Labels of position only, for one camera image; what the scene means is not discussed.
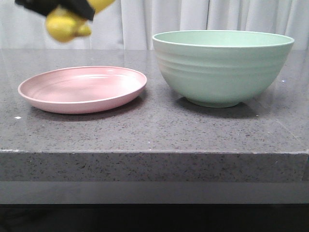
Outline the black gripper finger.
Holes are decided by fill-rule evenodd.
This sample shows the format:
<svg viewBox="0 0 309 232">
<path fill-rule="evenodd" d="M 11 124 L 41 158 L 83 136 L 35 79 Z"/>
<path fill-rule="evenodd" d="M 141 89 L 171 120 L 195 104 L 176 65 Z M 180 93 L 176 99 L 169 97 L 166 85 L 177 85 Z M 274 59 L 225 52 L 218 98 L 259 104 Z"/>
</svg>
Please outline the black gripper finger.
<svg viewBox="0 0 309 232">
<path fill-rule="evenodd" d="M 14 3 L 44 16 L 48 16 L 57 7 L 88 20 L 93 20 L 95 15 L 94 8 L 86 0 L 15 0 Z"/>
</svg>

